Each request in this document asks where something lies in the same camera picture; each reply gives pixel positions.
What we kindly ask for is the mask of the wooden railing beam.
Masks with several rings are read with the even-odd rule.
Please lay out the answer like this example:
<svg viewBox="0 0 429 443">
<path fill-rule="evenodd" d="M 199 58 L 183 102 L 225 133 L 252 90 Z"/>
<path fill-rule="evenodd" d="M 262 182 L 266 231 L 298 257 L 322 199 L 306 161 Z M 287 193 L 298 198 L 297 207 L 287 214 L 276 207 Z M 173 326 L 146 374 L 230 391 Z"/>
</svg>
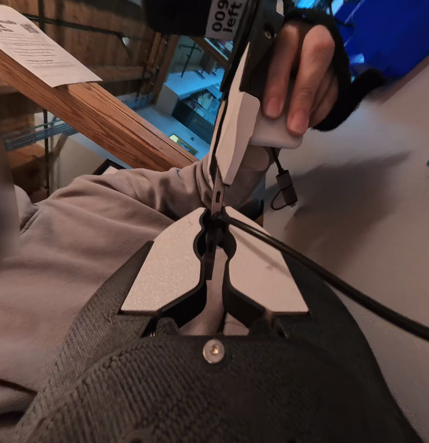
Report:
<svg viewBox="0 0 429 443">
<path fill-rule="evenodd" d="M 0 80 L 132 168 L 162 172 L 197 162 L 96 83 L 50 87 L 1 49 Z"/>
</svg>

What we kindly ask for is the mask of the grey USB hub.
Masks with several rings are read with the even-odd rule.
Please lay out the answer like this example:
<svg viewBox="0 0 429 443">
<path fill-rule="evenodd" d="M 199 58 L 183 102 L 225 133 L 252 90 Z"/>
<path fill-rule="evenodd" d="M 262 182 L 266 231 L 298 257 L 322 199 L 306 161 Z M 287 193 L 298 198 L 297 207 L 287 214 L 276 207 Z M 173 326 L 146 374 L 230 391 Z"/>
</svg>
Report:
<svg viewBox="0 0 429 443">
<path fill-rule="evenodd" d="M 216 166 L 215 180 L 213 183 L 213 198 L 212 198 L 212 204 L 211 204 L 211 209 L 210 209 L 212 216 L 222 212 L 224 194 L 225 194 L 225 185 L 223 183 L 219 167 Z"/>
</svg>

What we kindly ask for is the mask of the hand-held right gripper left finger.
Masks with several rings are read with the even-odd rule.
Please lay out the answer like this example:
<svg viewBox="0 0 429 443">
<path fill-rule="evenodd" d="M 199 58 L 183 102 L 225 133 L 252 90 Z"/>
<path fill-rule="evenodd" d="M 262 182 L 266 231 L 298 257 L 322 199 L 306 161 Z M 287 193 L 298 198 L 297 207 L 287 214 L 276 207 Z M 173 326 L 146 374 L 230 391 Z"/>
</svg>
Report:
<svg viewBox="0 0 429 443">
<path fill-rule="evenodd" d="M 206 305 L 206 281 L 198 242 L 207 209 L 197 208 L 154 240 L 122 306 L 123 314 L 188 323 Z"/>
</svg>

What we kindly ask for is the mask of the black framed board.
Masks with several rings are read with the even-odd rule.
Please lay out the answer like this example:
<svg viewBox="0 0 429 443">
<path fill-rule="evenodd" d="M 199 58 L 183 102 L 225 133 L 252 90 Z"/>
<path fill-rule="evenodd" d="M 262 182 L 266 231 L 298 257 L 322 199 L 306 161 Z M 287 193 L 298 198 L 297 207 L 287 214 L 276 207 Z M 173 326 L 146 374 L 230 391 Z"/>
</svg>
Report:
<svg viewBox="0 0 429 443">
<path fill-rule="evenodd" d="M 92 173 L 92 175 L 104 175 L 114 174 L 119 170 L 125 170 L 126 168 L 110 159 L 106 159 L 101 165 Z"/>
</svg>

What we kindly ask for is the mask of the thin black cable blue plug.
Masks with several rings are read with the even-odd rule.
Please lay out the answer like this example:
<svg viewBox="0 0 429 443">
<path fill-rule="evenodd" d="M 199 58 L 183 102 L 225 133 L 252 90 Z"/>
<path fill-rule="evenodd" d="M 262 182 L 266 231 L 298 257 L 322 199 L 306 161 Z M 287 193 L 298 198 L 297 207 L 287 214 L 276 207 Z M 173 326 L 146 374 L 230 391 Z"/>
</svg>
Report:
<svg viewBox="0 0 429 443">
<path fill-rule="evenodd" d="M 259 230 L 250 224 L 235 219 L 225 213 L 216 213 L 211 217 L 212 224 L 214 226 L 224 226 L 224 227 L 236 227 L 241 231 L 250 234 L 254 238 L 262 241 L 263 243 L 271 246 L 275 250 L 281 252 L 283 255 L 293 259 L 298 264 L 301 264 L 305 268 L 309 269 L 311 272 L 320 277 L 324 282 L 328 283 L 334 289 L 337 289 L 344 296 L 355 302 L 366 310 L 370 311 L 374 315 L 382 318 L 384 321 L 396 326 L 397 328 L 415 336 L 422 340 L 429 342 L 429 327 L 420 324 L 386 306 L 380 302 L 374 300 L 373 298 L 367 296 L 363 292 L 354 288 L 350 284 L 346 283 L 336 275 L 330 273 L 324 269 L 319 264 L 315 263 L 311 259 L 307 258 L 300 252 L 289 247 L 284 242 L 277 240 L 273 236 L 267 234 L 266 232 Z"/>
</svg>

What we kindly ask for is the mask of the white printed paper sheet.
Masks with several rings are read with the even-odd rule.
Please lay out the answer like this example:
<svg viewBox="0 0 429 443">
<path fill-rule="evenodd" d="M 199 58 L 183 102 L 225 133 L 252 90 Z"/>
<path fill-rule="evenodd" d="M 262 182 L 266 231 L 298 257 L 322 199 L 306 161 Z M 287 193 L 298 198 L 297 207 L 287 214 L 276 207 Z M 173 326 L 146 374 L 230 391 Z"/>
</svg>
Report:
<svg viewBox="0 0 429 443">
<path fill-rule="evenodd" d="M 23 14 L 5 5 L 0 5 L 0 50 L 50 87 L 102 81 Z"/>
</svg>

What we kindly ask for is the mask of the person's grey hoodie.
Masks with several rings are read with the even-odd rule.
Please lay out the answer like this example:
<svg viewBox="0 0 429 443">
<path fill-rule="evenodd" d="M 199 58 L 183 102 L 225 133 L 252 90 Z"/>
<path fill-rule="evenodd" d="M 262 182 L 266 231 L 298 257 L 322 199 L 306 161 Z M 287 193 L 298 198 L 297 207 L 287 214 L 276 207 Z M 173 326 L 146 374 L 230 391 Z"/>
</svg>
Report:
<svg viewBox="0 0 429 443">
<path fill-rule="evenodd" d="M 27 410 L 73 319 L 115 271 L 210 207 L 209 160 L 81 176 L 38 204 L 18 189 L 21 252 L 0 263 L 0 416 L 15 421 Z"/>
</svg>

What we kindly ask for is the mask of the person's left hand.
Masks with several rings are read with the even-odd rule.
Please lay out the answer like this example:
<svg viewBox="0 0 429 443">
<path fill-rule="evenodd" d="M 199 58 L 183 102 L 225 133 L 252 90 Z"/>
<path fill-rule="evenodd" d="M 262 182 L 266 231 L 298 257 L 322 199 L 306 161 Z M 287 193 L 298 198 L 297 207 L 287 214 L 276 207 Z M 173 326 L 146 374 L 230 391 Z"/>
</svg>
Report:
<svg viewBox="0 0 429 443">
<path fill-rule="evenodd" d="M 323 25 L 292 20 L 277 35 L 262 96 L 262 112 L 270 119 L 287 113 L 293 136 L 321 123 L 335 105 L 338 80 L 331 66 L 335 43 Z"/>
</svg>

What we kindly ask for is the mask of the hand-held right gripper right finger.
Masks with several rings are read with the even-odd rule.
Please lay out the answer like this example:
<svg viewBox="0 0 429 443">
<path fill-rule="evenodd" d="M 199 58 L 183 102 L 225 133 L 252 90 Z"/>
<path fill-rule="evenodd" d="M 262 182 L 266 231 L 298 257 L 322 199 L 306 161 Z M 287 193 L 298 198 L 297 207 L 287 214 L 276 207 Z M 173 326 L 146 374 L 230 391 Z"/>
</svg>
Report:
<svg viewBox="0 0 429 443">
<path fill-rule="evenodd" d="M 295 283 L 282 253 L 253 233 L 267 232 L 232 207 L 223 215 L 251 228 L 246 232 L 228 224 L 223 247 L 227 255 L 222 287 L 226 311 L 250 326 L 258 318 L 305 316 L 309 308 Z"/>
</svg>

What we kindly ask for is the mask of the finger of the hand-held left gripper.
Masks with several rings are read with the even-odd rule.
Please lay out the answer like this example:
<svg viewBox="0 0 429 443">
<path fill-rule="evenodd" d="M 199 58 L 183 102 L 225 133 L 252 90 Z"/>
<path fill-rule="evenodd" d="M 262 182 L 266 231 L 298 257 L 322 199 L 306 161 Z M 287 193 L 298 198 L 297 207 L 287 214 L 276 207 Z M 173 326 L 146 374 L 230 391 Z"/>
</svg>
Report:
<svg viewBox="0 0 429 443">
<path fill-rule="evenodd" d="M 216 179 L 217 162 L 216 162 L 215 152 L 216 152 L 216 146 L 211 145 L 206 163 L 206 178 L 208 185 L 210 186 L 210 189 L 214 188 L 214 182 Z"/>
<path fill-rule="evenodd" d="M 228 92 L 227 107 L 215 156 L 222 183 L 231 185 L 254 132 L 260 100 L 240 91 L 250 43 L 240 58 Z"/>
</svg>

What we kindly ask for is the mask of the blue plastic bin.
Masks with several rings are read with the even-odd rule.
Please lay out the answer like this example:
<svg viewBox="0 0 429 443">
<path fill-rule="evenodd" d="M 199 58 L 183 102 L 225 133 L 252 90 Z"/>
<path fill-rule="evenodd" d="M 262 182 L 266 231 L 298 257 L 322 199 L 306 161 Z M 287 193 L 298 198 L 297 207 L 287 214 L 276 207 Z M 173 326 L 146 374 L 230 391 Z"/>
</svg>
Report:
<svg viewBox="0 0 429 443">
<path fill-rule="evenodd" d="M 331 11 L 353 77 L 376 69 L 396 80 L 429 55 L 429 0 L 333 1 Z"/>
</svg>

